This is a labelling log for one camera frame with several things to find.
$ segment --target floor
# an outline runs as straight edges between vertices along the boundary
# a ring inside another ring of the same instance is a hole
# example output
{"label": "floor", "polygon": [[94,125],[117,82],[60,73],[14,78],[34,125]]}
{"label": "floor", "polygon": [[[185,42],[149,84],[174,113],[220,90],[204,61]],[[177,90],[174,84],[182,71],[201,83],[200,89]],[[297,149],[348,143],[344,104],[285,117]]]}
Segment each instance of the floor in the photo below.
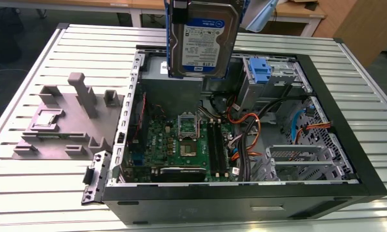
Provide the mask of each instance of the floor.
{"label": "floor", "polygon": [[[14,95],[18,86],[30,69],[36,58],[52,36],[54,28],[60,22],[72,24],[118,26],[118,20],[124,26],[132,26],[130,17],[126,14],[116,15],[113,13],[97,12],[69,12],[48,10],[45,19],[38,19],[36,10],[21,9],[20,19],[24,25],[24,31],[14,35],[14,39],[21,48],[21,58],[12,63],[0,63],[0,70],[17,69],[0,72],[0,115]],[[145,27],[162,28],[164,18],[152,20],[148,16],[142,18]],[[387,94],[387,58],[380,54],[372,65],[367,68],[368,73]]]}

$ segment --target table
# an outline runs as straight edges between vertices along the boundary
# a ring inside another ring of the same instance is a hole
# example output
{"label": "table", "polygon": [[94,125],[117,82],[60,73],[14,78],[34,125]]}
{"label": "table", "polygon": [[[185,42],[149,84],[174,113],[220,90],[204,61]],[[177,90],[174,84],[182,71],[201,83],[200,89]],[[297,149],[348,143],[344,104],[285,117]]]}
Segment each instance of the table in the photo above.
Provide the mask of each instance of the table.
{"label": "table", "polygon": [[[141,14],[164,14],[162,0],[0,0],[1,7],[18,7],[68,11],[94,11],[129,13],[133,27],[141,27]],[[276,6],[276,18],[269,21],[305,23],[300,36],[309,37],[325,18],[325,13],[316,7],[315,11],[304,8],[304,4],[285,2]]]}
{"label": "table", "polygon": [[[81,206],[89,161],[13,160],[13,148],[41,103],[42,85],[73,92],[68,74],[82,72],[94,93],[126,93],[136,45],[165,44],[165,31],[69,25],[56,29],[0,118],[0,231],[132,230],[104,205]],[[240,33],[235,50],[309,55],[368,159],[387,187],[387,96],[344,44],[332,39]],[[138,225],[146,231],[387,231],[387,197],[317,220]]]}

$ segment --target blue plastic clip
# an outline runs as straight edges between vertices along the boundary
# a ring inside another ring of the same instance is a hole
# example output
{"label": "blue plastic clip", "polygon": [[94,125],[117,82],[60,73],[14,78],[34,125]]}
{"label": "blue plastic clip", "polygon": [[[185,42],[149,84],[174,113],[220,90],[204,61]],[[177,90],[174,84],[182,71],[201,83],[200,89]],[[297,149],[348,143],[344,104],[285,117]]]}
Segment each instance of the blue plastic clip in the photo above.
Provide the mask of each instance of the blue plastic clip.
{"label": "blue plastic clip", "polygon": [[265,84],[271,77],[271,67],[263,58],[249,58],[249,69],[255,77],[255,83]]}

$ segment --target expansion slot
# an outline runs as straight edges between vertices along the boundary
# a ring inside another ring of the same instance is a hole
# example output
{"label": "expansion slot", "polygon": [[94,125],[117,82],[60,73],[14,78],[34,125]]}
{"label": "expansion slot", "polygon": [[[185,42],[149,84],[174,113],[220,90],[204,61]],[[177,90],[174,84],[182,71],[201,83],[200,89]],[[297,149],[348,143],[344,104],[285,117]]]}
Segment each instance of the expansion slot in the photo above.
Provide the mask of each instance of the expansion slot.
{"label": "expansion slot", "polygon": [[211,120],[206,125],[206,133],[208,133],[208,153],[209,153],[209,166],[211,166],[211,174],[217,174],[217,159],[215,153],[215,135],[213,135],[213,121]]}
{"label": "expansion slot", "polygon": [[217,169],[219,173],[224,174],[227,172],[227,159],[224,154],[224,140],[220,130],[220,120],[213,125],[213,139],[215,139],[215,152],[217,156]]}

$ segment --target blue sticker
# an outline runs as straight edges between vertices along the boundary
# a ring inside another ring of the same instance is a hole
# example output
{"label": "blue sticker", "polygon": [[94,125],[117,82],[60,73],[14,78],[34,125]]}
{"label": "blue sticker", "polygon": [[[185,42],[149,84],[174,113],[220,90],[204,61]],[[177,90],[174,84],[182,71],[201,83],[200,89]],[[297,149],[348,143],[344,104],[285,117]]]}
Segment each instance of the blue sticker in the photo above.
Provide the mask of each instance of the blue sticker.
{"label": "blue sticker", "polygon": [[182,65],[182,68],[190,72],[211,72],[215,67]]}
{"label": "blue sticker", "polygon": [[204,28],[223,28],[225,22],[223,20],[206,19],[206,18],[192,18],[186,23],[190,27],[204,27]]}

